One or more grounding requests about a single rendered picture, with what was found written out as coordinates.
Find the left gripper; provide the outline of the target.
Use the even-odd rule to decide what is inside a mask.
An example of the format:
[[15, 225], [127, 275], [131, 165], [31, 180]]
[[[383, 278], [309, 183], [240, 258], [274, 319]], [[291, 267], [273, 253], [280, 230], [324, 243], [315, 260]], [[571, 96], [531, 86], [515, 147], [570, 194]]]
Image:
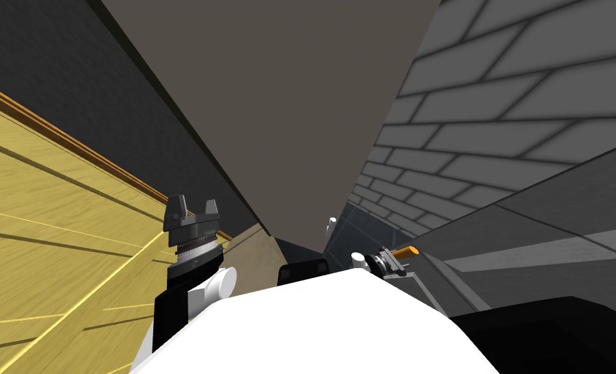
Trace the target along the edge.
[[168, 246], [182, 245], [194, 239], [213, 235], [219, 230], [217, 203], [206, 200], [204, 214], [188, 216], [185, 196], [172, 195], [167, 198], [163, 231], [168, 232]]

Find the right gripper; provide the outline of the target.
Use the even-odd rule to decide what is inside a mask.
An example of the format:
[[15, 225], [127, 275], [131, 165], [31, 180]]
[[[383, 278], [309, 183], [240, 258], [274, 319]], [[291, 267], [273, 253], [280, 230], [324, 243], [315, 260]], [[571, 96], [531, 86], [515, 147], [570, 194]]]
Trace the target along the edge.
[[407, 270], [403, 266], [400, 260], [396, 260], [392, 255], [393, 251], [386, 247], [380, 248], [380, 270], [382, 278], [385, 279], [391, 276], [405, 277], [407, 276]]

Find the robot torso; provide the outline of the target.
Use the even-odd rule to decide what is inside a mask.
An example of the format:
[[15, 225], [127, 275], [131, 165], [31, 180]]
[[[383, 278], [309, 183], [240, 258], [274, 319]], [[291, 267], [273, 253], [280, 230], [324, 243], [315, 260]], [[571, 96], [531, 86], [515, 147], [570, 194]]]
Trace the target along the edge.
[[188, 324], [152, 351], [153, 322], [130, 374], [499, 374], [414, 273], [364, 269], [233, 295], [225, 268], [188, 292]]

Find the grey-brown door leaf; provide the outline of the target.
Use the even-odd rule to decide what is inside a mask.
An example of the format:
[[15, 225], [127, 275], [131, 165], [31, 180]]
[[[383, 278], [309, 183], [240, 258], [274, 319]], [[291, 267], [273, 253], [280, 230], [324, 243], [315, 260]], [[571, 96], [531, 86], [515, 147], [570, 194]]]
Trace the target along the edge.
[[101, 0], [275, 238], [323, 252], [441, 0]]

